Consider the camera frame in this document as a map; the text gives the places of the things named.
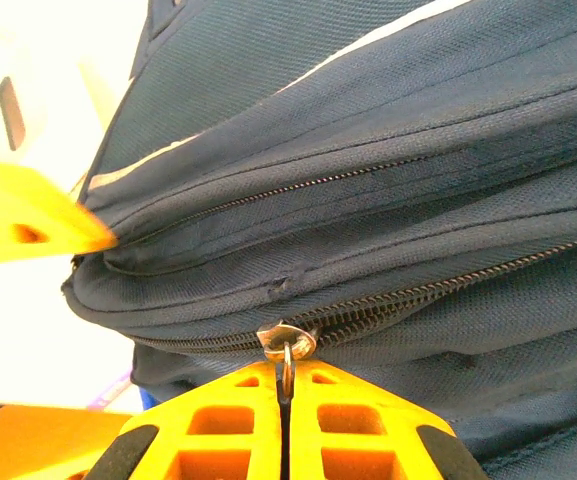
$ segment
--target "orange plastic piece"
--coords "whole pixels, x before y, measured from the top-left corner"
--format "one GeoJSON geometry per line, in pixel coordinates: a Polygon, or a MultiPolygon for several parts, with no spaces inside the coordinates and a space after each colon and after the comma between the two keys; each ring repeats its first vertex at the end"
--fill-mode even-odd
{"type": "Polygon", "coordinates": [[[442,480],[416,431],[454,436],[438,416],[319,361],[298,363],[294,391],[291,479],[442,480]]]}
{"type": "Polygon", "coordinates": [[[115,244],[108,228],[39,173],[0,163],[0,262],[115,244]]]}
{"type": "Polygon", "coordinates": [[[275,366],[256,363],[138,417],[159,432],[131,480],[278,480],[281,423],[275,366]]]}
{"type": "Polygon", "coordinates": [[[0,480],[80,480],[129,418],[6,405],[0,408],[0,480]]]}

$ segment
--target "zipper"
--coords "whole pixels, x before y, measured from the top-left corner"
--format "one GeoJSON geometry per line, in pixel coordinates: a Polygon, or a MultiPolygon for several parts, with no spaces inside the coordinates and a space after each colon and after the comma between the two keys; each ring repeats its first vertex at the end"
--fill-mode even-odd
{"type": "MultiPolygon", "coordinates": [[[[338,173],[335,175],[329,175],[327,177],[321,177],[321,178],[317,178],[315,180],[306,180],[304,182],[294,183],[294,184],[288,185],[286,187],[279,187],[279,188],[275,188],[273,190],[268,190],[265,192],[256,193],[254,195],[249,195],[247,197],[238,198],[236,200],[231,200],[229,202],[222,203],[222,204],[217,205],[215,207],[207,208],[205,210],[201,210],[197,213],[194,213],[194,214],[189,215],[187,217],[183,217],[177,221],[171,222],[168,225],[166,225],[165,227],[160,228],[159,230],[155,230],[155,231],[153,231],[147,235],[144,235],[144,236],[139,237],[135,240],[129,241],[128,243],[120,245],[120,247],[128,247],[131,245],[135,245],[137,243],[141,243],[144,240],[148,240],[150,238],[153,238],[153,237],[159,235],[160,233],[163,233],[163,232],[165,232],[165,231],[167,231],[173,227],[181,225],[182,223],[189,222],[191,220],[195,220],[195,219],[200,218],[200,217],[205,217],[207,215],[212,215],[213,213],[223,212],[224,210],[228,210],[230,208],[239,207],[241,205],[246,205],[249,203],[257,202],[259,200],[264,200],[266,198],[274,197],[276,195],[281,195],[283,193],[294,192],[295,190],[302,190],[304,188],[314,187],[316,185],[323,185],[325,183],[336,182],[338,180],[345,180],[348,178],[358,177],[360,175],[365,175],[367,173],[374,173],[374,172],[379,172],[382,170],[388,170],[391,168],[401,167],[401,166],[407,165],[409,163],[414,163],[414,162],[418,162],[421,160],[426,160],[427,158],[429,158],[429,157],[427,157],[427,156],[414,157],[414,158],[409,158],[407,160],[400,160],[397,162],[384,163],[384,164],[376,165],[373,167],[358,168],[357,170],[352,170],[350,172],[344,172],[344,173],[338,173]]],[[[127,271],[122,270],[122,273],[131,273],[131,272],[127,272],[127,271]]]]}
{"type": "MultiPolygon", "coordinates": [[[[410,314],[446,295],[526,268],[575,247],[577,247],[577,241],[447,280],[316,308],[280,319],[278,324],[291,325],[305,332],[317,331],[319,333],[317,348],[334,347],[393,325],[400,321],[404,314],[410,314]]],[[[186,340],[129,337],[147,346],[184,355],[243,353],[260,350],[256,332],[186,340]]]]}

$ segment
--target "zipper pull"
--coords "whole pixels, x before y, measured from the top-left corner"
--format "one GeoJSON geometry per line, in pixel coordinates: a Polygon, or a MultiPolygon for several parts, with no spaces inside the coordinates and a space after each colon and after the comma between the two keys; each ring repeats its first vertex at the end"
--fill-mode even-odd
{"type": "Polygon", "coordinates": [[[257,338],[264,347],[266,358],[273,363],[282,363],[281,389],[284,400],[290,402],[295,381],[293,360],[309,357],[317,348],[319,329],[306,332],[280,321],[278,324],[263,325],[257,330],[257,338]]]}
{"type": "Polygon", "coordinates": [[[257,330],[257,338],[264,347],[264,355],[273,363],[284,361],[284,344],[288,343],[293,360],[308,358],[317,348],[320,329],[310,332],[280,321],[277,324],[262,325],[257,330]]]}

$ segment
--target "dark blue backpack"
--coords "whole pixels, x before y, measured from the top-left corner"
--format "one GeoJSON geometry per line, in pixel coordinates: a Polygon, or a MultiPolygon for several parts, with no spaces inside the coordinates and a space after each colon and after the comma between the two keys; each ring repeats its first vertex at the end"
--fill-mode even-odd
{"type": "Polygon", "coordinates": [[[577,479],[577,0],[151,2],[81,200],[72,309],[165,400],[255,331],[577,479]]]}

